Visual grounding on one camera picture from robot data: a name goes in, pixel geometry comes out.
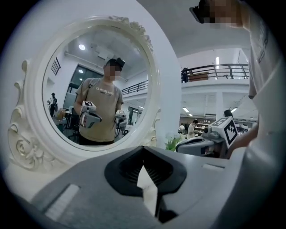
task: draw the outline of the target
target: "ceiling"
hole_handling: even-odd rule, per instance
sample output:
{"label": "ceiling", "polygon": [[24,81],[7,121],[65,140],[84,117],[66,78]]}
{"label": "ceiling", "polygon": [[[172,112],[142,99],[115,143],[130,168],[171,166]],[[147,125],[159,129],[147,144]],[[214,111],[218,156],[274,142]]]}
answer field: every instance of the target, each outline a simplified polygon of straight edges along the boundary
{"label": "ceiling", "polygon": [[244,29],[200,24],[189,11],[199,0],[137,0],[157,21],[178,58],[219,48],[249,48]]}
{"label": "ceiling", "polygon": [[[80,44],[85,46],[85,50],[79,48]],[[125,61],[121,74],[121,77],[125,79],[131,77],[134,71],[137,72],[138,70],[143,71],[146,69],[144,59],[136,46],[122,34],[111,30],[100,29],[79,36],[67,45],[66,51],[71,55],[101,67],[109,59],[120,57]],[[100,53],[106,53],[107,58],[102,59],[98,57]]]}
{"label": "ceiling", "polygon": [[[146,99],[137,99],[128,101],[128,103],[142,106],[145,104]],[[215,93],[200,93],[200,94],[189,94],[182,96],[181,108],[186,107],[193,116],[203,116],[204,114],[216,115],[216,96]],[[258,111],[255,108],[251,99],[245,93],[223,93],[223,111],[238,107],[233,112],[235,119],[245,120],[257,120]],[[181,109],[181,115],[187,115],[187,113]]]}

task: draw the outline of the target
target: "balcony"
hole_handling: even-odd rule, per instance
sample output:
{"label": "balcony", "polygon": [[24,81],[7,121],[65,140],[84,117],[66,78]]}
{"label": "balcony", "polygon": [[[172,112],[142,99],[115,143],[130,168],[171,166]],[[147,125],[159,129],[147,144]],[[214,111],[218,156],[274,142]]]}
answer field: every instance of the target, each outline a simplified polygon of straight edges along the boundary
{"label": "balcony", "polygon": [[[182,94],[223,91],[247,93],[249,88],[248,64],[218,64],[186,69],[187,78],[181,76]],[[122,90],[129,99],[146,98],[148,81]]]}

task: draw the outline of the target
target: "fluorescent light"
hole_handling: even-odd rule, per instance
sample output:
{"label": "fluorescent light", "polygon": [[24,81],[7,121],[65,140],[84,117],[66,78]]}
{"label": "fluorescent light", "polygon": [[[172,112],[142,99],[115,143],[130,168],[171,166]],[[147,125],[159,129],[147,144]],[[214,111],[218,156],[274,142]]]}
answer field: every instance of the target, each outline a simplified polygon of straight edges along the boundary
{"label": "fluorescent light", "polygon": [[235,112],[236,110],[237,110],[237,107],[233,108],[233,109],[231,110],[231,112],[233,113],[233,112]]}
{"label": "fluorescent light", "polygon": [[185,112],[187,112],[187,113],[189,112],[188,109],[185,108],[185,107],[183,107],[183,110],[184,110]]}
{"label": "fluorescent light", "polygon": [[219,64],[219,57],[216,58],[216,64]]}
{"label": "fluorescent light", "polygon": [[79,48],[80,48],[81,50],[85,50],[85,46],[84,46],[84,45],[79,45]]}

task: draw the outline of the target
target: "black and white square marker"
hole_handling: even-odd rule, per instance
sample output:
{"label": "black and white square marker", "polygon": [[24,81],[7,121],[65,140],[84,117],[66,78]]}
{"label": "black and white square marker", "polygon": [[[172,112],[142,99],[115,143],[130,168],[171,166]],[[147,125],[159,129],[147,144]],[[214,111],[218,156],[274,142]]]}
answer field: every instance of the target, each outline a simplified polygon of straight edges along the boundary
{"label": "black and white square marker", "polygon": [[221,118],[221,119],[219,119],[218,121],[215,121],[213,124],[212,124],[212,126],[215,126],[215,127],[218,127],[218,126],[220,126],[221,124],[223,124],[225,121],[227,121],[228,120],[228,118]]}
{"label": "black and white square marker", "polygon": [[86,105],[86,106],[93,106],[93,105],[91,104],[91,102],[85,102],[85,105]]}
{"label": "black and white square marker", "polygon": [[224,133],[227,137],[227,144],[230,145],[238,135],[233,120],[224,128]]}

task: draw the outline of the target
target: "green plant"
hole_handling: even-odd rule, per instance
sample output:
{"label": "green plant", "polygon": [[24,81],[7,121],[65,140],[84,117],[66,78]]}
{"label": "green plant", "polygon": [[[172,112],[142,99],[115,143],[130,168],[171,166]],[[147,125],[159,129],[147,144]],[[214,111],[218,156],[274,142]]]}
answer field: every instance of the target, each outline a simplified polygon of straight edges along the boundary
{"label": "green plant", "polygon": [[173,137],[172,139],[168,140],[168,143],[165,143],[166,150],[175,152],[177,143],[181,141],[180,137]]}

